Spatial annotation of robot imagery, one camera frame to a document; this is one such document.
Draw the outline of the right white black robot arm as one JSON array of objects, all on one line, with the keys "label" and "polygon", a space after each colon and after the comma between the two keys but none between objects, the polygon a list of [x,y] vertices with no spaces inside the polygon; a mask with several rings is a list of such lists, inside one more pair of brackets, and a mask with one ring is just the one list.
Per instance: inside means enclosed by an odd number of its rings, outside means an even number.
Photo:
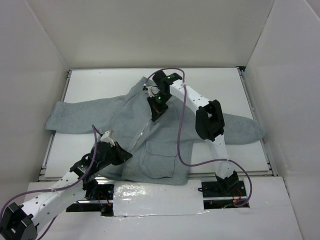
[{"label": "right white black robot arm", "polygon": [[[192,87],[185,82],[185,72],[182,75],[164,73],[169,68],[162,68],[152,73],[147,79],[152,79],[158,88],[157,93],[152,92],[151,87],[143,85],[144,90],[148,90],[148,104],[151,110],[151,120],[157,121],[168,109],[167,101],[176,97],[182,101],[182,111],[180,116],[178,134],[177,134],[177,153],[180,162],[187,167],[198,167],[209,163],[217,163],[215,166],[215,177],[217,180],[218,192],[223,196],[230,195],[235,190],[235,185],[239,182],[239,177],[230,164],[224,138],[225,121],[221,104],[218,100],[209,100],[201,96]],[[195,114],[195,130],[198,136],[207,144],[212,160],[196,164],[187,164],[183,161],[180,152],[180,139],[183,126],[185,109],[190,108]]]}]

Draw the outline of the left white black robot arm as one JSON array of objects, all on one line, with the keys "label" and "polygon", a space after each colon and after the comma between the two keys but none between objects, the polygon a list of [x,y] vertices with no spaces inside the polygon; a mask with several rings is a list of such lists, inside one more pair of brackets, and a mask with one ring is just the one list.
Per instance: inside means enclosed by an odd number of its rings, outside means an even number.
[{"label": "left white black robot arm", "polygon": [[50,188],[37,190],[37,196],[20,205],[11,200],[1,212],[0,234],[6,240],[38,239],[39,232],[74,202],[97,196],[100,170],[131,157],[117,142],[99,141]]}]

